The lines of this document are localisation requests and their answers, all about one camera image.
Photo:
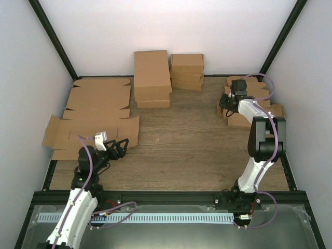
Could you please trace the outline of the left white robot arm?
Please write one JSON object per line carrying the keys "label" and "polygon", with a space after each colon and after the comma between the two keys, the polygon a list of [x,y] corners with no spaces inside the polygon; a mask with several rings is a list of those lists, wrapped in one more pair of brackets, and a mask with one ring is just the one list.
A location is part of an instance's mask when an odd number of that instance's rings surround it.
{"label": "left white robot arm", "polygon": [[126,155],[129,140],[106,141],[100,134],[94,137],[95,146],[82,143],[78,151],[78,166],[74,170],[71,190],[63,213],[45,242],[36,248],[79,248],[94,211],[106,203],[99,172],[111,160]]}

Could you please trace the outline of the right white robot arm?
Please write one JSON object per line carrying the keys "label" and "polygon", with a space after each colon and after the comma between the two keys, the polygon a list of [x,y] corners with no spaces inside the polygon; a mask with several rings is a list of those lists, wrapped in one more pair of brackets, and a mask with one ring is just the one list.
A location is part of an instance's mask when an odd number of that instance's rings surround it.
{"label": "right white robot arm", "polygon": [[230,93],[224,93],[219,101],[226,118],[240,114],[251,124],[247,143],[250,158],[237,180],[239,191],[230,196],[230,202],[236,209],[242,209],[249,203],[247,193],[258,191],[266,171],[286,152],[285,118],[276,117],[261,107],[246,88],[245,79],[235,79]]}

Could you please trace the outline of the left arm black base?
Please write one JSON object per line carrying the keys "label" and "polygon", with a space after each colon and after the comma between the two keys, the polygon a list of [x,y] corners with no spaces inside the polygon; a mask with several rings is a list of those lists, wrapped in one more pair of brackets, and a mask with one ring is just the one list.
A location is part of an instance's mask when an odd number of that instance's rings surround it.
{"label": "left arm black base", "polygon": [[104,190],[102,185],[98,186],[96,197],[98,200],[97,211],[114,208],[122,202],[122,195],[120,192]]}

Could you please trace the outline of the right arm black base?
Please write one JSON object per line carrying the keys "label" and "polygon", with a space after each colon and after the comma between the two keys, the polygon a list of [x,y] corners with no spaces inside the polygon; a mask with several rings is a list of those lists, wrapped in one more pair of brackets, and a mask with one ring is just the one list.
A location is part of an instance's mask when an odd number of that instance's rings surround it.
{"label": "right arm black base", "polygon": [[217,209],[233,211],[261,210],[261,204],[257,203],[257,193],[245,193],[238,187],[223,189],[214,194],[213,199]]}

